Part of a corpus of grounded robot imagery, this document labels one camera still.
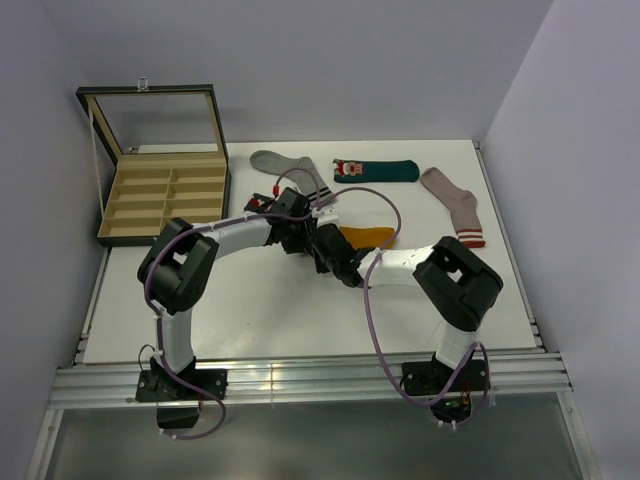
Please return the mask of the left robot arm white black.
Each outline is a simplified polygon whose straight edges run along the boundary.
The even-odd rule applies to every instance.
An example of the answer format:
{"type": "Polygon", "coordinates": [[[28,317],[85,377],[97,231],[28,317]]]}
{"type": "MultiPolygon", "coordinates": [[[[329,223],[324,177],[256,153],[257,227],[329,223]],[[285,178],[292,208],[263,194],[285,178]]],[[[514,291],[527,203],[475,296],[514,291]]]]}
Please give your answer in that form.
{"type": "Polygon", "coordinates": [[[154,362],[164,370],[159,388],[183,399],[195,386],[191,324],[214,262],[254,247],[302,246],[311,218],[309,199],[287,188],[277,198],[254,197],[242,215],[213,223],[169,220],[138,269],[144,300],[156,324],[154,362]]]}

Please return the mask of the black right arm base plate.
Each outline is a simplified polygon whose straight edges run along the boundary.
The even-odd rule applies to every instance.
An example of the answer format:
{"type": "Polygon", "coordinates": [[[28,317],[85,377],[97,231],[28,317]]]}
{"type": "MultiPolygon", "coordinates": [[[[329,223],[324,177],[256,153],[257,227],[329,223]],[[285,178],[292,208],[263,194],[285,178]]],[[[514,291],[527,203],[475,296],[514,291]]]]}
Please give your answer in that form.
{"type": "MultiPolygon", "coordinates": [[[[401,364],[401,383],[409,396],[435,396],[449,381],[453,369],[437,360],[401,364]]],[[[481,392],[488,379],[481,360],[469,360],[449,389],[450,393],[481,392]]]]}

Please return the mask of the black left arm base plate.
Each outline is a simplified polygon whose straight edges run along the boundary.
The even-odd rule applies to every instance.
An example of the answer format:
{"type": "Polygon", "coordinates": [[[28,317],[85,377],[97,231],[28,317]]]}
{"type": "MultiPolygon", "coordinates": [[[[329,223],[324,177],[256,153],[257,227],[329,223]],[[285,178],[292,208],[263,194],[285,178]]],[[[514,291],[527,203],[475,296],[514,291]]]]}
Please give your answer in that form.
{"type": "MultiPolygon", "coordinates": [[[[227,371],[224,369],[196,369],[187,382],[223,400],[227,387],[227,371]]],[[[143,370],[138,379],[135,401],[139,403],[200,401],[206,397],[171,379],[164,370],[160,373],[143,370]]]]}

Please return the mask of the mustard yellow sock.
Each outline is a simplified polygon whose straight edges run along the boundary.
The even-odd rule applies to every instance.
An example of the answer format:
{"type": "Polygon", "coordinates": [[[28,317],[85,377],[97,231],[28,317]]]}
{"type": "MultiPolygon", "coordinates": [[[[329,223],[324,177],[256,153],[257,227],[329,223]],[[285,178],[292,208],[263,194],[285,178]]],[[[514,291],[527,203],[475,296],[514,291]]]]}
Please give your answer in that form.
{"type": "Polygon", "coordinates": [[[394,245],[395,230],[391,227],[339,227],[341,233],[354,249],[391,248],[394,245]]]}

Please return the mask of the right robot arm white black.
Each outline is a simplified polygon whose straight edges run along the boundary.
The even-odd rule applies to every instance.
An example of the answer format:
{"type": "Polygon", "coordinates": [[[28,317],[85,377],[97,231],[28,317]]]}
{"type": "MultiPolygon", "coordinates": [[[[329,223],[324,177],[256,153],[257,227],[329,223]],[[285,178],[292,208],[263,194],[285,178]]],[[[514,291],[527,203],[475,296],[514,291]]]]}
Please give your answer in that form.
{"type": "Polygon", "coordinates": [[[435,383],[452,390],[466,379],[465,362],[476,347],[479,327],[504,287],[480,257],[450,236],[416,249],[355,249],[333,224],[317,228],[310,245],[323,273],[363,289],[365,297],[376,287],[420,288],[445,322],[434,354],[435,383]]]}

